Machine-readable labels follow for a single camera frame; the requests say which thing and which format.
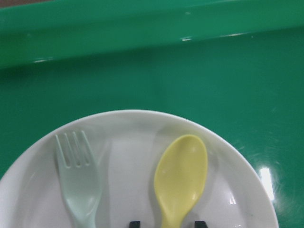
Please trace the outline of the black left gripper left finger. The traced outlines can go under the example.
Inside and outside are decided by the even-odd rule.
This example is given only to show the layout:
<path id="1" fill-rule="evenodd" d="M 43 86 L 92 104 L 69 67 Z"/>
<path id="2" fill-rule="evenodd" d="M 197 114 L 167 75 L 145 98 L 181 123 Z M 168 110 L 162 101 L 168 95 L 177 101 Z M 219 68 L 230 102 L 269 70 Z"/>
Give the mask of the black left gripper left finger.
<path id="1" fill-rule="evenodd" d="M 129 223 L 129 228 L 140 228 L 141 222 L 140 221 L 131 221 Z"/>

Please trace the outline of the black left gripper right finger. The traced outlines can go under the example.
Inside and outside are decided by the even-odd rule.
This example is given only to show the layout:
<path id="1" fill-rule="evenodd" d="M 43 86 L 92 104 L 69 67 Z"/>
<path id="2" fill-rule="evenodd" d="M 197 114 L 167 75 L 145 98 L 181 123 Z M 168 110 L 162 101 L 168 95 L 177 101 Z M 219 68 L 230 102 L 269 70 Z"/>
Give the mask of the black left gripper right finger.
<path id="1" fill-rule="evenodd" d="M 205 221 L 195 221 L 195 228 L 207 228 Z"/>

